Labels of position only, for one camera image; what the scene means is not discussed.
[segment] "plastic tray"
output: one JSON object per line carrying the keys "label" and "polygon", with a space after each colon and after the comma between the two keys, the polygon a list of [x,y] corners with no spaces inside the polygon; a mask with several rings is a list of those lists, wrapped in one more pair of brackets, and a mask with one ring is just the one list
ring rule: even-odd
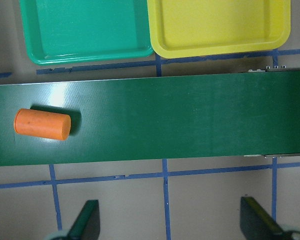
{"label": "plastic tray", "polygon": [[147,0],[164,58],[270,50],[290,34],[290,0]]}
{"label": "plastic tray", "polygon": [[25,44],[39,65],[152,54],[147,0],[20,0]]}

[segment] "green container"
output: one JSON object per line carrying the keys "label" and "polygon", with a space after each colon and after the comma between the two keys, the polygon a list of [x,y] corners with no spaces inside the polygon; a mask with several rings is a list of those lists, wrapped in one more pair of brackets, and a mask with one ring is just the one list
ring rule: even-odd
{"label": "green container", "polygon": [[20,0],[28,56],[39,65],[146,57],[147,0]]}

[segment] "yellow container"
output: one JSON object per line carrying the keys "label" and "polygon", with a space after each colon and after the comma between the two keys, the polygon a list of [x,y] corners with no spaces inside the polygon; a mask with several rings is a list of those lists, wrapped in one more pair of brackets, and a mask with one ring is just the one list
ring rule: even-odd
{"label": "yellow container", "polygon": [[147,0],[164,58],[271,50],[290,34],[290,0]]}

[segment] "orange cylinder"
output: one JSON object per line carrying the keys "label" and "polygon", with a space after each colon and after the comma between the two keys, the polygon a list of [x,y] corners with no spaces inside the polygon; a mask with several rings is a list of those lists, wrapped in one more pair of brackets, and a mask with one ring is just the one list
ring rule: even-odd
{"label": "orange cylinder", "polygon": [[70,133],[71,118],[66,114],[21,108],[13,127],[17,134],[64,141]]}

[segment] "screw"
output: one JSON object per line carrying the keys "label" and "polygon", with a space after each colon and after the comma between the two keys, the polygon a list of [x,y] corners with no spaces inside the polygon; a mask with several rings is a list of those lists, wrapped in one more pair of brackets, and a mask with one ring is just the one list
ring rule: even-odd
{"label": "screw", "polygon": [[293,232],[293,233],[291,234],[291,239],[292,239],[292,240],[300,240],[300,233],[298,233],[298,232]]}

